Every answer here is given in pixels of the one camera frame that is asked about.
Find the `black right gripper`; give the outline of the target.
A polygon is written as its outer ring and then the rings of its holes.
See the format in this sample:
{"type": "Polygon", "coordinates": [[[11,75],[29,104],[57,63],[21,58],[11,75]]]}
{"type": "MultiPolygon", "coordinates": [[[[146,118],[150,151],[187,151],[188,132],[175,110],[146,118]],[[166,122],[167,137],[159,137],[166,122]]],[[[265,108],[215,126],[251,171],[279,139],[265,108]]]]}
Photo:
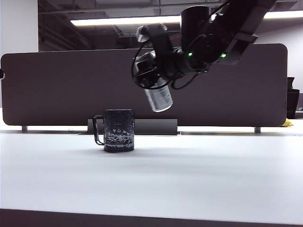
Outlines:
{"type": "Polygon", "coordinates": [[[188,73],[182,50],[175,49],[158,58],[155,51],[138,56],[134,62],[134,80],[147,90],[157,90],[168,85],[169,79],[188,73]]]}

